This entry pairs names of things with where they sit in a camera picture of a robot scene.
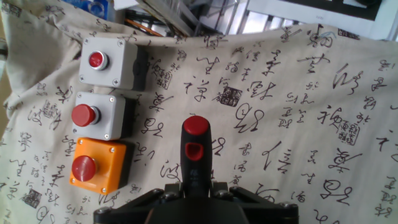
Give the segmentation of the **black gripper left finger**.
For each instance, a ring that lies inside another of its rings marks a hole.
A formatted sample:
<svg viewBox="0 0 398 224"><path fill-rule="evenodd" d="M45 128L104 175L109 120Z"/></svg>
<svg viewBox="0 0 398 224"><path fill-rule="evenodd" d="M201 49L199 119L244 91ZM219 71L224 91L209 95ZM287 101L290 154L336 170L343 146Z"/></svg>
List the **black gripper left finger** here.
<svg viewBox="0 0 398 224"><path fill-rule="evenodd" d="M93 212L95 224L144 224L150 212L160 205L181 199L181 183L153 189L119 208L101 207Z"/></svg>

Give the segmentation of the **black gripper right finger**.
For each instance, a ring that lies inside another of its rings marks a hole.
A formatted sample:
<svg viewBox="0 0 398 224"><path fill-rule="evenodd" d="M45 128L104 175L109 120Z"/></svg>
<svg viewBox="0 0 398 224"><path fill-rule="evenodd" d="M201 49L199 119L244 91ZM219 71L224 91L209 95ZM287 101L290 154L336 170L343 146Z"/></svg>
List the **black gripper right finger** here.
<svg viewBox="0 0 398 224"><path fill-rule="evenodd" d="M299 206L295 203L270 202L242 187L228 187L226 182L211 183L211 198L220 209L215 217L233 223L299 223Z"/></svg>

